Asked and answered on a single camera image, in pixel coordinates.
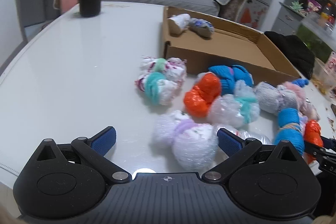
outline clear plastic cup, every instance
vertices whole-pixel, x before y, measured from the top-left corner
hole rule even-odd
[[[311,81],[323,95],[328,94],[336,86],[335,73],[327,72],[325,64],[318,58],[315,58]]]

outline open cardboard tray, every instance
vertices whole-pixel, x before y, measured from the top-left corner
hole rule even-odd
[[[215,33],[210,39],[187,30],[180,36],[169,33],[167,19],[172,15],[189,14],[212,23]],[[264,34],[249,27],[185,9],[165,7],[162,25],[164,58],[187,60],[187,72],[198,74],[214,65],[242,65],[253,76],[273,86],[300,78],[283,53]]]

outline silver screw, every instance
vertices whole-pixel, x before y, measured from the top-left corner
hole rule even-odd
[[[126,172],[115,172],[113,173],[112,178],[116,180],[125,180],[128,178],[128,174]]]
[[[215,171],[210,171],[205,173],[205,177],[209,180],[219,180],[222,175]]]

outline orange bundle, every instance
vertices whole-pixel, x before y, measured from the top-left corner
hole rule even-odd
[[[309,120],[306,124],[306,129],[304,131],[303,139],[306,142],[323,147],[323,141],[321,139],[321,127],[319,123],[315,120]],[[316,160],[312,155],[307,154],[308,164]]]
[[[184,96],[187,112],[196,117],[206,117],[212,102],[221,92],[220,79],[212,73],[205,74]]]

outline purple band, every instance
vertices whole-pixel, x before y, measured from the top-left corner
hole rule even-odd
[[[174,134],[175,136],[182,134],[185,130],[198,126],[192,119],[182,120],[175,128]]]

